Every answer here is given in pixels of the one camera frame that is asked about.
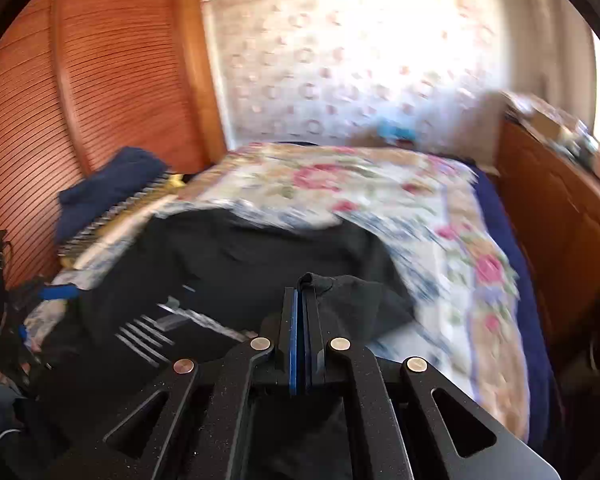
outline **wooden wardrobe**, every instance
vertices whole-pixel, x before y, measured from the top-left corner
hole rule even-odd
[[[10,285],[58,271],[58,192],[123,146],[181,173],[224,155],[200,0],[31,0],[0,40]]]

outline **blue folded clothing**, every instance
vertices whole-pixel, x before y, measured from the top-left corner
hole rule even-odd
[[[58,193],[61,212],[56,243],[77,235],[109,208],[140,191],[167,171],[167,165],[141,148],[122,148],[100,171]]]

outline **patterned wallpaper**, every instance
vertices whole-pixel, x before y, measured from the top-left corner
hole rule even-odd
[[[489,0],[210,4],[239,144],[350,144],[387,118],[426,148],[480,158],[493,135],[483,125],[496,62]]]

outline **blue object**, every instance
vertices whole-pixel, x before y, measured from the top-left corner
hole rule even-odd
[[[80,289],[73,283],[68,285],[49,285],[40,290],[41,300],[70,300],[80,294]]]
[[[484,222],[491,238],[509,259],[518,273],[518,310],[516,319],[522,336],[526,369],[529,380],[529,436],[528,445],[539,451],[549,427],[549,402],[553,371],[544,344],[544,336],[538,317],[538,306],[526,261],[518,246],[500,197],[489,177],[481,170],[474,184],[475,193],[482,207]]]
[[[378,134],[387,140],[410,140],[411,142],[415,142],[418,139],[417,132],[409,125],[388,119],[380,121]]]
[[[167,165],[152,153],[141,148],[122,148],[100,171],[58,193],[61,212],[56,243],[69,240],[165,171]]]

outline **pink rose pattern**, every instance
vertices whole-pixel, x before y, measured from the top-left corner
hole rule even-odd
[[[444,227],[436,229],[436,234],[442,238],[446,238],[447,240],[453,240],[458,236],[456,234],[456,230],[453,229],[450,225],[446,225]]]
[[[478,282],[484,285],[502,281],[502,264],[493,254],[480,256],[475,263],[475,272]]]
[[[484,325],[489,332],[496,333],[500,329],[500,319],[495,314],[484,316]]]
[[[347,155],[355,155],[356,150],[354,148],[350,148],[349,146],[335,146],[333,151],[336,153],[345,153]]]
[[[431,165],[442,174],[458,174],[458,170],[456,169],[456,166],[454,165],[454,162],[452,160],[446,160],[445,158],[431,155],[429,156],[429,161],[431,162]]]
[[[337,164],[314,164],[294,173],[294,186],[302,189],[340,191],[338,181],[345,171]]]
[[[402,189],[408,191],[409,193],[416,194],[418,190],[420,190],[420,186],[411,182],[405,182],[404,184],[402,184]]]
[[[356,209],[358,209],[358,206],[351,200],[340,200],[335,206],[333,206],[333,211],[340,211],[343,213],[355,211]]]

